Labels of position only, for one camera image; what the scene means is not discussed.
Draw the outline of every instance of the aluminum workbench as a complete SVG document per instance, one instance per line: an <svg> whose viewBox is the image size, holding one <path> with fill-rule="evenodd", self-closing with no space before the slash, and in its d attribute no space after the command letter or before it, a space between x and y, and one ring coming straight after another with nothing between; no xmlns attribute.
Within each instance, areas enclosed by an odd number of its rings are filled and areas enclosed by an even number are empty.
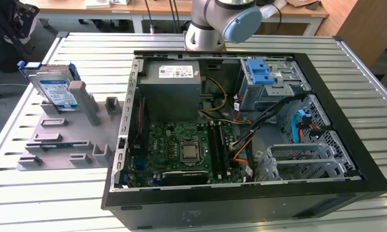
<svg viewBox="0 0 387 232"><path fill-rule="evenodd" d="M183 37L173 34L71 33L58 37L46 64L78 67L96 101L124 100L134 50L182 50ZM229 51L307 53L359 137L387 178L387 91L343 42L331 37L255 36L227 43ZM0 230L126 231L110 211L100 209L106 168L16 170L24 145L42 114L32 85L0 134ZM230 224L178 231L387 232L387 194L357 202L323 218Z"/></svg>

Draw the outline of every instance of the cpu socket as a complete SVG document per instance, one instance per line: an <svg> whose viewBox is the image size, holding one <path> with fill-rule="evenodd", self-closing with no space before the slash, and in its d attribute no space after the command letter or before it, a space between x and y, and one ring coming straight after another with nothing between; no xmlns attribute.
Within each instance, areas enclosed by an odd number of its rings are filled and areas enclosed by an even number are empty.
<svg viewBox="0 0 387 232"><path fill-rule="evenodd" d="M181 140L181 162L193 166L201 161L201 144L195 139Z"/></svg>

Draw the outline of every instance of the blue hard drive label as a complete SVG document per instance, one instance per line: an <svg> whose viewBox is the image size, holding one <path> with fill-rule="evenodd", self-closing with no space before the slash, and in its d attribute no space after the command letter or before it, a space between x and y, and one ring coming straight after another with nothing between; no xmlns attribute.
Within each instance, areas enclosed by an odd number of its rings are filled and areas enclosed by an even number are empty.
<svg viewBox="0 0 387 232"><path fill-rule="evenodd" d="M68 91L68 83L64 80L42 80L42 89L54 104L64 109L76 108L78 101Z"/></svg>

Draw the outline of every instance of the table leg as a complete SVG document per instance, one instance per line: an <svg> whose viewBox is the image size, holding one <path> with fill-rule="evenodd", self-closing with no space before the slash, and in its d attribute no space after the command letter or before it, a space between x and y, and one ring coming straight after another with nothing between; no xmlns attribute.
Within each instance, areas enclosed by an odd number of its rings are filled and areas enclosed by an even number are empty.
<svg viewBox="0 0 387 232"><path fill-rule="evenodd" d="M318 28L321 27L323 18L311 18L310 24L307 25L303 36L314 36Z"/></svg>
<svg viewBox="0 0 387 232"><path fill-rule="evenodd" d="M142 15L132 15L135 33L143 33L142 21L143 21Z"/></svg>
<svg viewBox="0 0 387 232"><path fill-rule="evenodd" d="M42 18L39 20L40 20L42 26L44 28L47 28L50 26L50 19L48 18Z"/></svg>

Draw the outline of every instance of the sticker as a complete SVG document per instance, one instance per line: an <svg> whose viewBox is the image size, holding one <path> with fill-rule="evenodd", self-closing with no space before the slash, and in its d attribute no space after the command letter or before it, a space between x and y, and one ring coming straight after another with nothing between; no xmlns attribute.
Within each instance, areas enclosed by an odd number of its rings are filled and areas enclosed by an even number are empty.
<svg viewBox="0 0 387 232"><path fill-rule="evenodd" d="M160 66L159 78L194 78L194 67L186 66Z"/></svg>
<svg viewBox="0 0 387 232"><path fill-rule="evenodd" d="M76 108L78 101L67 90L68 84L63 80L58 81L40 81L42 89L46 95L51 98L54 104L60 108Z"/></svg>
<svg viewBox="0 0 387 232"><path fill-rule="evenodd" d="M313 14L311 17L314 17L314 18L326 18L327 15L325 15L325 14L318 14L318 15Z"/></svg>
<svg viewBox="0 0 387 232"><path fill-rule="evenodd" d="M279 73L278 72L274 72L274 73L271 72L271 76L282 77L282 73L281 72Z"/></svg>
<svg viewBox="0 0 387 232"><path fill-rule="evenodd" d="M42 145L42 147L46 147L46 148L56 148L58 146L56 145Z"/></svg>
<svg viewBox="0 0 387 232"><path fill-rule="evenodd" d="M257 151L257 154L255 154L254 158L258 158L258 159L262 158L263 154L265 154L265 152Z"/></svg>
<svg viewBox="0 0 387 232"><path fill-rule="evenodd" d="M246 167L246 173L249 174L249 176L253 177L253 173L254 173L254 171L253 171L253 169L250 168L250 166Z"/></svg>
<svg viewBox="0 0 387 232"><path fill-rule="evenodd" d="M239 111L239 103L234 102L234 110Z"/></svg>
<svg viewBox="0 0 387 232"><path fill-rule="evenodd" d="M112 13L128 14L128 13L131 13L131 12L130 12L130 11L112 11Z"/></svg>

